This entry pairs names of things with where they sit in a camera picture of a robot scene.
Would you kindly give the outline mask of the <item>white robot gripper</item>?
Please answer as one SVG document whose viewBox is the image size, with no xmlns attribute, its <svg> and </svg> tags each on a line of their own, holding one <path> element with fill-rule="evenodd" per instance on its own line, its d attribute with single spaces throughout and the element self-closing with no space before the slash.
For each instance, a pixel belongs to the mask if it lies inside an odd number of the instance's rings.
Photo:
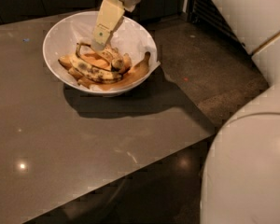
<svg viewBox="0 0 280 224">
<path fill-rule="evenodd" d="M 123 17 L 124 8 L 132 12 L 141 0 L 103 0 L 92 31 L 91 46 L 103 50 L 118 23 Z"/>
</svg>

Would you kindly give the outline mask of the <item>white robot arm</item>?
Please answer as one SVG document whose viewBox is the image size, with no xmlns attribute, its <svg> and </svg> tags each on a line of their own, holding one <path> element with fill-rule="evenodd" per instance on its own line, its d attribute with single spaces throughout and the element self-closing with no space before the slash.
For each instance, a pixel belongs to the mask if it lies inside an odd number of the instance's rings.
<svg viewBox="0 0 280 224">
<path fill-rule="evenodd" d="M 268 90 L 219 130 L 203 166 L 201 224 L 280 224 L 280 0 L 211 0 Z"/>
</svg>

